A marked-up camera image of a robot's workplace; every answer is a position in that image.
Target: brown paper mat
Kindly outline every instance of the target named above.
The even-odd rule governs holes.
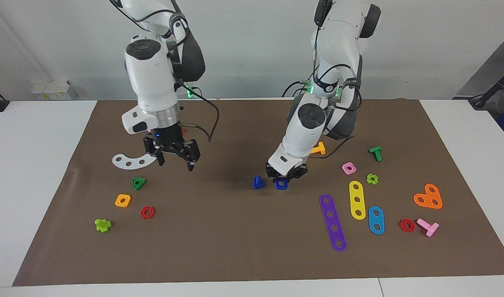
[[[196,138],[201,159],[193,172],[166,155],[137,171],[111,163],[118,153],[143,153],[143,135],[128,135],[120,115],[133,101],[96,105],[65,176],[41,222],[13,285],[386,278],[504,274],[504,248],[469,190],[425,111],[415,100],[365,100],[354,139],[326,160],[309,160],[309,172],[287,191],[265,177],[265,161],[286,128],[290,101],[218,101],[221,120],[212,143]],[[184,123],[210,128],[213,110],[183,102]],[[324,137],[326,147],[336,143]],[[381,145],[382,162],[367,150]],[[341,165],[353,162],[347,176]],[[379,176],[371,186],[365,175]],[[144,177],[139,191],[131,178]],[[386,232],[374,235],[367,218],[350,214],[348,184],[363,183],[366,207],[378,205]],[[419,207],[413,195],[438,186],[441,210]],[[114,205],[120,193],[127,208]],[[329,243],[318,198],[335,198],[348,248]],[[143,220],[145,205],[156,209]],[[111,220],[108,233],[94,220]],[[399,228],[402,218],[438,222],[433,237]]]

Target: white table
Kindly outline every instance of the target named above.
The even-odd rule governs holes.
[[[504,297],[504,275],[12,288],[95,104],[13,102],[0,113],[0,296]],[[504,245],[503,132],[465,101],[424,100],[422,106]]]

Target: red hexagonal nut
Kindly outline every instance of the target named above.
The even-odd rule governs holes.
[[[399,224],[400,228],[406,232],[413,232],[415,230],[415,224],[410,219],[402,219]]]
[[[155,215],[155,209],[152,206],[144,206],[140,211],[140,215],[143,219],[150,219]]]

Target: white curved plate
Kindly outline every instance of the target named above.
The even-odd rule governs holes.
[[[113,157],[112,162],[120,169],[135,170],[148,166],[154,160],[156,160],[156,157],[152,157],[150,154],[144,154],[139,158],[128,158],[124,154],[117,154]]]

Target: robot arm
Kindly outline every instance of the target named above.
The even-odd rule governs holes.
[[[205,71],[201,49],[175,0],[111,0],[144,30],[133,36],[124,52],[125,65],[137,106],[122,115],[130,134],[149,131],[146,153],[163,165],[163,152],[176,154],[193,170],[200,158],[195,139],[184,141],[180,106],[175,91],[196,81]]]
[[[269,177],[285,176],[289,181],[305,174],[305,162],[321,134],[335,140],[352,137],[360,97],[361,53],[366,45],[363,39],[373,35],[379,16],[378,6],[365,9],[359,0],[320,0],[315,14],[320,33],[312,39],[314,59],[320,61],[313,75],[313,92],[294,98],[285,136],[266,165]],[[342,92],[337,102],[331,98],[340,79]]]

